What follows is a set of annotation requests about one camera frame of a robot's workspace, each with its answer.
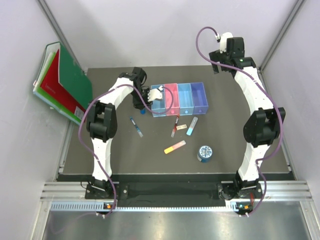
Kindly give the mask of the grey blue glue bottle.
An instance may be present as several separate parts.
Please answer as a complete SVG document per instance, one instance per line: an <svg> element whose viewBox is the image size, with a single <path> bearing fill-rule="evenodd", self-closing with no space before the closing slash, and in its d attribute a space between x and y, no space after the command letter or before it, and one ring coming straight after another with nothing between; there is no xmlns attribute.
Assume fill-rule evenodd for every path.
<svg viewBox="0 0 320 240"><path fill-rule="evenodd" d="M146 113L146 109L144 108L144 109L140 110L140 113L141 113L142 115L144 115L144 114Z"/></svg>

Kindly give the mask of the light blue drawer bin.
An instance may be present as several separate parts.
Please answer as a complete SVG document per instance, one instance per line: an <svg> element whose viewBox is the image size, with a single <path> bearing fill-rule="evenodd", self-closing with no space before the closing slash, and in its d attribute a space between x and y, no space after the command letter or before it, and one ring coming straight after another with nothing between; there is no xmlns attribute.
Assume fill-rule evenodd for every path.
<svg viewBox="0 0 320 240"><path fill-rule="evenodd" d="M158 89L161 85L151 85L150 89ZM166 110L166 100L165 100L165 90L162 89L161 93L162 93L162 99L161 100L154 100L152 102L152 105L151 105L151 110L153 112L157 112L157 113L162 113ZM152 116L157 118L157 117L165 117L166 116L166 113L163 113L163 114L154 114L152 113Z"/></svg>

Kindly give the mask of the purple drawer bin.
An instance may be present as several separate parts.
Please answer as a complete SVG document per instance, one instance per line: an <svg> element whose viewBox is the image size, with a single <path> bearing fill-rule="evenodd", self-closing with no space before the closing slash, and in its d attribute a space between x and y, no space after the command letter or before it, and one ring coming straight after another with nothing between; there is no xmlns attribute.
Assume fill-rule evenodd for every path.
<svg viewBox="0 0 320 240"><path fill-rule="evenodd" d="M193 114L206 114L209 108L206 91L203 82L193 82L190 84L193 99Z"/></svg>

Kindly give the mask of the round blue tape tin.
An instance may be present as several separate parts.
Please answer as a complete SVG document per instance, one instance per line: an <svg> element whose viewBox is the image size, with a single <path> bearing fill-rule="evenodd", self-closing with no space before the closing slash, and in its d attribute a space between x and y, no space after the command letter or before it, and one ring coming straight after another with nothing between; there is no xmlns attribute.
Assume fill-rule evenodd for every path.
<svg viewBox="0 0 320 240"><path fill-rule="evenodd" d="M213 156L213 150L210 146L203 145L197 152L197 159L201 163L207 163Z"/></svg>

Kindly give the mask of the pink drawer bin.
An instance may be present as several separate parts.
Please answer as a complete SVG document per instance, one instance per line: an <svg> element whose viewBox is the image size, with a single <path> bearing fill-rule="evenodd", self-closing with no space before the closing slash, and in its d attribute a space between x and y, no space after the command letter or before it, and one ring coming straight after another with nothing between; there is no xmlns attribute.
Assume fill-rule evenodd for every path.
<svg viewBox="0 0 320 240"><path fill-rule="evenodd" d="M164 85L165 93L165 108L169 109L171 103L173 102L169 111L166 112L167 116L175 116L180 114L180 102L179 102L179 91L177 83L168 83Z"/></svg>

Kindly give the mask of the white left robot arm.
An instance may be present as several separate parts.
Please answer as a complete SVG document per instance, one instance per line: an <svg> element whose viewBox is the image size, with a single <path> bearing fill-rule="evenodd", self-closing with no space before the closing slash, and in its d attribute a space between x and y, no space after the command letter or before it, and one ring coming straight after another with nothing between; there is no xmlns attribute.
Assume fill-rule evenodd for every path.
<svg viewBox="0 0 320 240"><path fill-rule="evenodd" d="M151 105L148 102L150 89L143 87L146 79L147 74L140 67L134 67L131 73L121 73L110 93L99 97L89 109L86 130L93 144L94 167L85 195L87 199L113 196L114 187L109 177L112 175L111 145L118 129L116 110L128 95L132 95L133 107L138 110Z"/></svg>

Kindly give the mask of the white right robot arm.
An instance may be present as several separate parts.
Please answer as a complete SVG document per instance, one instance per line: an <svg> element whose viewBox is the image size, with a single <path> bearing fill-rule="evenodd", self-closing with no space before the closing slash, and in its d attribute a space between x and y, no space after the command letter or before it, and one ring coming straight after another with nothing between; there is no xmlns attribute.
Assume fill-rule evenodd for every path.
<svg viewBox="0 0 320 240"><path fill-rule="evenodd" d="M254 60L245 56L245 43L242 37L234 37L230 32L219 39L218 50L209 53L213 71L230 72L242 90L247 101L250 117L243 127L246 149L242 164L232 183L221 183L218 191L222 198L245 198L259 188L259 168L270 146L281 133L280 123L286 111L274 108L258 75Z"/></svg>

